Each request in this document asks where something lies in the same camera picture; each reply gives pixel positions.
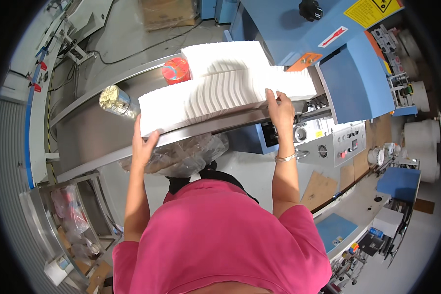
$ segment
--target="red arrow sticker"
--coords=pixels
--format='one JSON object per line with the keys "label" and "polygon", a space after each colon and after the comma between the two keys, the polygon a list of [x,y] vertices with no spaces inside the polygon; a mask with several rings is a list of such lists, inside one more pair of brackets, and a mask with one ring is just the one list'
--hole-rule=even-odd
{"label": "red arrow sticker", "polygon": [[341,36],[341,34],[343,34],[344,32],[346,32],[348,29],[345,28],[344,26],[339,27],[335,32],[333,32],[330,36],[328,36],[325,40],[323,40],[322,42],[320,42],[320,44],[318,44],[318,47],[322,47],[325,48],[327,47],[329,44],[331,44],[333,41],[335,41],[338,37]]}

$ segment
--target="silver bracelet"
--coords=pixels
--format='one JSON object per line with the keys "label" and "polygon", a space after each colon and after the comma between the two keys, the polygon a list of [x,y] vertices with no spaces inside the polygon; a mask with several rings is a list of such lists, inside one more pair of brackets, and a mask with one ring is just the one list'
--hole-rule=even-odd
{"label": "silver bracelet", "polygon": [[293,159],[295,157],[296,157],[296,153],[294,153],[291,156],[283,157],[283,158],[275,156],[275,162],[286,162],[286,161],[290,161],[291,159]]}

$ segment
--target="control panel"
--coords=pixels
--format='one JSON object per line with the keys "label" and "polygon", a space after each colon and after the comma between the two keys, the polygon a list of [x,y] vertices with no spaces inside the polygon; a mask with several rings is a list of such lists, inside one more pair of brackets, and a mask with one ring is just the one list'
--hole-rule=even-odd
{"label": "control panel", "polygon": [[317,138],[297,149],[309,151],[309,155],[298,162],[337,167],[366,148],[366,128],[361,122]]}

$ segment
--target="black knob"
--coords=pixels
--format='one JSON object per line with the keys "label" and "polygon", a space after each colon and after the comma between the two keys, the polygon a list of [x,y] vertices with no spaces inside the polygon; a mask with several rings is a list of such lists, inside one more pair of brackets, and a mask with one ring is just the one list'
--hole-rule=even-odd
{"label": "black knob", "polygon": [[312,22],[322,18],[323,10],[318,6],[318,2],[315,0],[302,0],[299,4],[299,14],[306,20]]}

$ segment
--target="woman's left hand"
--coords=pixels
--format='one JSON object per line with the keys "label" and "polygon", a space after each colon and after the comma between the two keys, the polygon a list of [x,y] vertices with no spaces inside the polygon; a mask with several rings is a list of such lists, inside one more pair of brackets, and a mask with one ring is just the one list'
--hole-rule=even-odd
{"label": "woman's left hand", "polygon": [[160,133],[153,131],[150,134],[147,142],[141,137],[141,115],[139,114],[134,123],[134,136],[133,136],[133,157],[131,164],[131,171],[143,171],[152,151],[154,150],[157,142],[159,141]]}

